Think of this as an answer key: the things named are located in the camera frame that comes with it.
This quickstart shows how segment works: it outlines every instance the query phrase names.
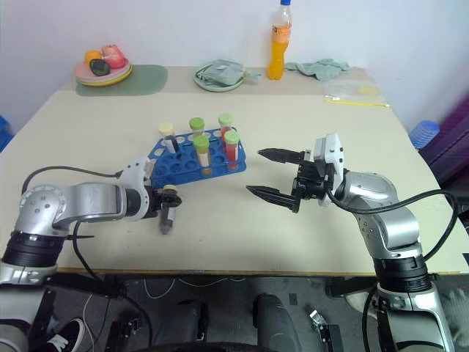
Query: black sneaker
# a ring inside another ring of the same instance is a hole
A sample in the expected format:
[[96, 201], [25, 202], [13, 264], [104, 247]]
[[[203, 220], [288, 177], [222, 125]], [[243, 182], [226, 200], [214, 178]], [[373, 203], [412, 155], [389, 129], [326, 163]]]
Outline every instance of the black sneaker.
[[82, 319], [73, 319], [38, 350], [41, 352], [76, 352], [84, 333], [85, 324]]

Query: test tube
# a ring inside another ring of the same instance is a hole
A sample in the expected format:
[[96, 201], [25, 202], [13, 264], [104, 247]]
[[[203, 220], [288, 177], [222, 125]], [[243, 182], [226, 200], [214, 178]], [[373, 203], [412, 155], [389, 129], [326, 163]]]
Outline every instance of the test tube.
[[225, 143], [225, 133], [232, 129], [233, 115], [224, 112], [218, 115], [218, 123], [220, 124], [221, 140]]
[[[164, 194], [177, 194], [177, 188], [173, 185], [166, 185], [163, 187]], [[160, 229], [161, 234], [167, 235], [173, 228], [174, 225], [174, 214], [176, 208], [168, 207], [166, 202], [161, 203], [160, 210], [160, 223], [158, 228]]]
[[240, 135], [235, 130], [230, 130], [225, 133], [226, 142], [226, 157], [228, 158], [228, 169], [237, 169], [237, 155], [238, 155], [238, 142], [240, 141]]
[[197, 136], [200, 136], [201, 134], [204, 134], [204, 119], [201, 117], [194, 117], [189, 120], [189, 126], [191, 127], [193, 137], [196, 138]]
[[160, 124], [158, 132], [160, 132], [160, 135], [163, 137], [163, 143], [170, 153], [176, 154], [180, 151], [176, 137], [174, 136], [174, 127], [171, 123], [165, 122]]
[[[196, 148], [197, 158], [199, 159], [200, 166], [202, 167], [210, 166], [209, 145], [210, 142], [207, 136], [204, 136], [203, 134], [193, 139], [193, 146]], [[202, 169], [202, 174], [204, 175], [210, 175], [211, 173], [212, 169]]]

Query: orange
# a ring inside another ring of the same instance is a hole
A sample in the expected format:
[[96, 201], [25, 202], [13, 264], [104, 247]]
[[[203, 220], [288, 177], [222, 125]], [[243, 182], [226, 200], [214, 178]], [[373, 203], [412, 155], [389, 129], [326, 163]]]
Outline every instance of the orange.
[[89, 62], [93, 59], [102, 59], [101, 52], [98, 50], [90, 50], [85, 53], [85, 61], [87, 65], [89, 65]]

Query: orange liquid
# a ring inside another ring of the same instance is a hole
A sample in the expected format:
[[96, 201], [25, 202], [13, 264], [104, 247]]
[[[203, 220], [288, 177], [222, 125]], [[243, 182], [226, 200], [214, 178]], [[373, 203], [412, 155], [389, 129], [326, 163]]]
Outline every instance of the orange liquid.
[[288, 42], [270, 42], [270, 44], [272, 59], [270, 60], [269, 68], [267, 69], [267, 77], [269, 79], [279, 80], [284, 75], [284, 53], [287, 50]]

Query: plastic wrapper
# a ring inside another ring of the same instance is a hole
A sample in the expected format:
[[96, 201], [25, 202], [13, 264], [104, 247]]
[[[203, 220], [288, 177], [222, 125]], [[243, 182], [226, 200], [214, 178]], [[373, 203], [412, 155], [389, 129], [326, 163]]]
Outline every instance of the plastic wrapper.
[[322, 85], [324, 98], [331, 103], [362, 105], [362, 106], [390, 106], [381, 95], [377, 85], [371, 81], [336, 79]]
[[232, 86], [241, 78], [259, 78], [259, 73], [249, 73], [244, 66], [238, 62], [219, 59], [212, 65], [199, 71], [197, 76], [207, 82]]

